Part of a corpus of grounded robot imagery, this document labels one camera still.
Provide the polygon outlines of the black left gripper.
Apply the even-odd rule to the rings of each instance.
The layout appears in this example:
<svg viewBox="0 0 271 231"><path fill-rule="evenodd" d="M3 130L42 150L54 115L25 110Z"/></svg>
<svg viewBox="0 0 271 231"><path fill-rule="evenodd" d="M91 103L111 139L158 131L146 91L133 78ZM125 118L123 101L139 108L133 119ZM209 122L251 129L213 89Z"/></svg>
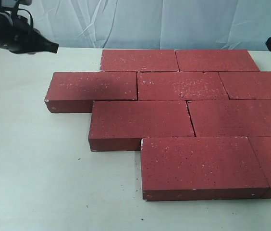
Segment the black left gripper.
<svg viewBox="0 0 271 231"><path fill-rule="evenodd" d="M0 49L14 54L50 52L57 53L59 45L43 38L34 29L33 17L12 16L0 12Z"/></svg>

